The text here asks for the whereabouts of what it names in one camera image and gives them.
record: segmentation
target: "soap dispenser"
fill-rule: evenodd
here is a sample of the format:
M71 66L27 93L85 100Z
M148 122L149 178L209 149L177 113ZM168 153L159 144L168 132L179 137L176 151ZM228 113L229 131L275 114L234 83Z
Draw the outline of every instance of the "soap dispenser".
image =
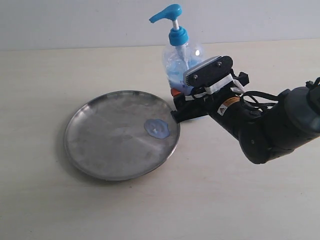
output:
M190 41L188 32L178 24L178 16L182 14L179 4L172 4L149 19L155 23L161 19L172 21L173 27L169 33L169 44L162 53L164 66L172 96L182 93L192 94L192 86L184 82L184 72L204 61L203 48L200 43Z

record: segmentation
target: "warning label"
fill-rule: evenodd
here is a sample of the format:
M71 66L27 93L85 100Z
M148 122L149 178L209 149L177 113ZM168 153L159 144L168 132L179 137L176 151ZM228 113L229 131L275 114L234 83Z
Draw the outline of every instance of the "warning label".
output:
M231 98L225 100L224 103L222 103L221 106L218 108L218 114L223 116L225 114L226 110L228 109L228 107L230 107L232 104L239 102L239 101L240 101L240 97L238 97L238 96L234 96L234 97L231 97Z

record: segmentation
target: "stainless steel plate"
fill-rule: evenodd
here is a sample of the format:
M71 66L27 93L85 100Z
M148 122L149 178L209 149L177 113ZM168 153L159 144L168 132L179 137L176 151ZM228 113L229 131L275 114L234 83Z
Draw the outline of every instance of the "stainless steel plate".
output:
M180 125L161 98L141 91L117 91L85 104L64 135L70 161L107 181L145 175L174 152Z

